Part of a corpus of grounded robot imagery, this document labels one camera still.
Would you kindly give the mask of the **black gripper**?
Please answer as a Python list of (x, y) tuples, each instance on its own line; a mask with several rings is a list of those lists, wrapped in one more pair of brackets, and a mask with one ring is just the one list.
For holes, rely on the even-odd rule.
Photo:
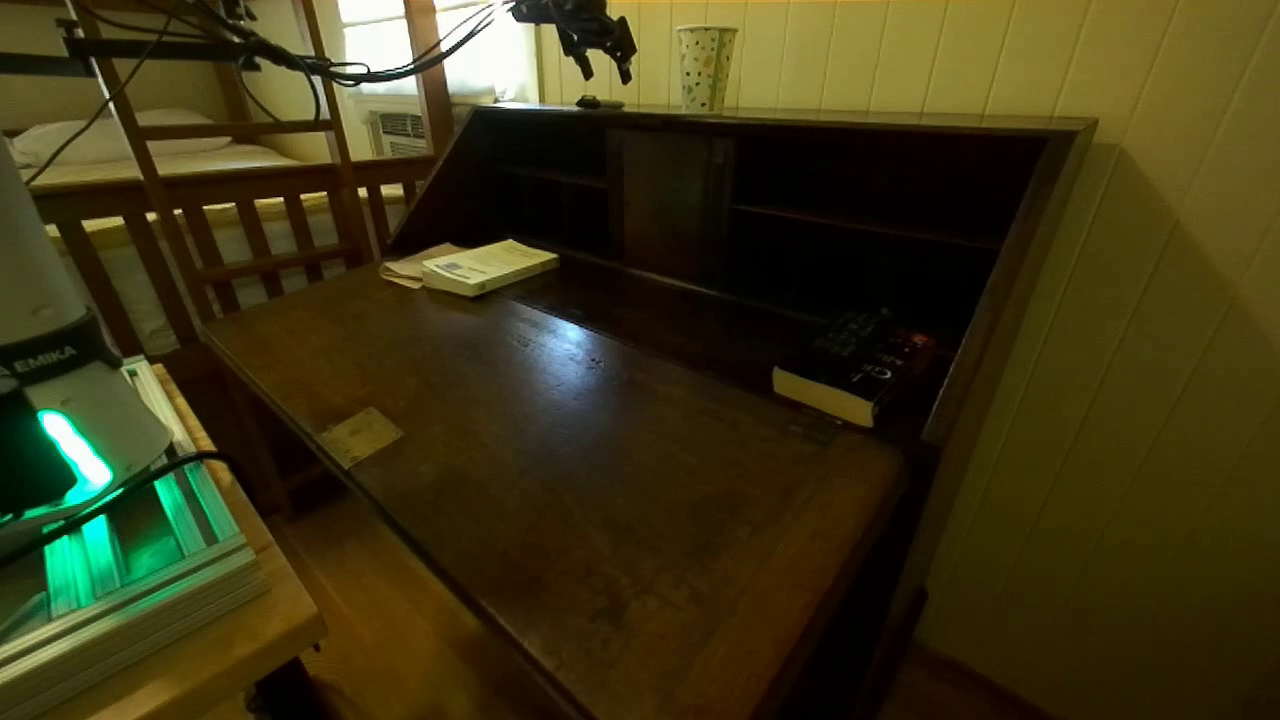
[(593, 52), (602, 52), (617, 76), (633, 79), (635, 39), (629, 19), (608, 10), (608, 0), (507, 0), (507, 10), (517, 23), (546, 23), (584, 79), (595, 76)]

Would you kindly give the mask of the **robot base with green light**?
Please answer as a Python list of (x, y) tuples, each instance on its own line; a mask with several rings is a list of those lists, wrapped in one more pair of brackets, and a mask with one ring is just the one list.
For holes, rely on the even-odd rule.
[(252, 548), (213, 488), (207, 461), (179, 426), (147, 360), (122, 363), (159, 456), (122, 476), (70, 416), (57, 419), (81, 482), (67, 490), (82, 522), (49, 541), (2, 581), (0, 711), (43, 715), (75, 670), (103, 677), (126, 643), (174, 632), (174, 609), (197, 594), (244, 594)]

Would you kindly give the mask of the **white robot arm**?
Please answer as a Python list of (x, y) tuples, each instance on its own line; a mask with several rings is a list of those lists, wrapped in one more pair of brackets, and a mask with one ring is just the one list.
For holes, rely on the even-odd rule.
[[(624, 17), (608, 10), (608, 0), (505, 0), (517, 23), (551, 23), (558, 47), (577, 60), (579, 76), (593, 76), (588, 52), (602, 52), (620, 79), (633, 79), (635, 39)], [(238, 19), (213, 17), (213, 31), (201, 42), (185, 42), (179, 60), (268, 60), (308, 79), (330, 83), (390, 83), (440, 69), (465, 42), (493, 23), (493, 3), (440, 42), (420, 47), (402, 65), (371, 69), (335, 54), (298, 54)], [(0, 148), (0, 343), (2, 343), (2, 387), (40, 384), (81, 363), (107, 363), (113, 353), (103, 331), (93, 325), (93, 309), (75, 296), (67, 270), (43, 240), (35, 198), (21, 162)]]

